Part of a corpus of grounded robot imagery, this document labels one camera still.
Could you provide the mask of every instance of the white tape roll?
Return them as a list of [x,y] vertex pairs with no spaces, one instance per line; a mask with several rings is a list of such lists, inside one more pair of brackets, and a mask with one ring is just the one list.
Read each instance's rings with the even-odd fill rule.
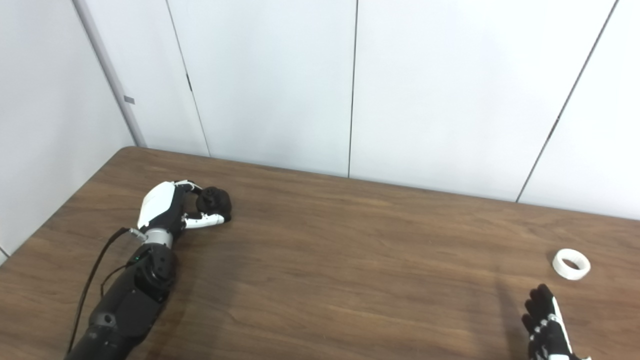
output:
[[[570,267],[564,260],[571,261],[578,268],[574,269]],[[591,270],[589,259],[587,259],[585,255],[582,255],[581,252],[573,249],[560,250],[554,257],[553,266],[561,277],[569,280],[580,280]]]

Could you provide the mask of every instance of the prosthetic hand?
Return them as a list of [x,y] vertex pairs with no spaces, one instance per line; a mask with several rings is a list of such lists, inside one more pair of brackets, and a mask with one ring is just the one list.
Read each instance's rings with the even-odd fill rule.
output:
[[[188,193],[198,195],[196,213],[184,211]],[[223,224],[229,220],[231,200],[224,190],[202,189],[188,180],[165,181],[153,188],[143,200],[139,230],[129,229],[143,241],[142,246],[126,262],[125,270],[93,310],[89,328],[65,360],[126,359],[129,352],[147,337],[166,305],[177,264],[173,242],[185,229]],[[113,242],[126,231],[121,229],[109,241]]]
[[522,323],[530,335],[529,359],[580,360],[569,344],[560,307],[547,285],[541,284],[531,290],[530,296],[531,299],[525,302],[529,313],[522,316]]

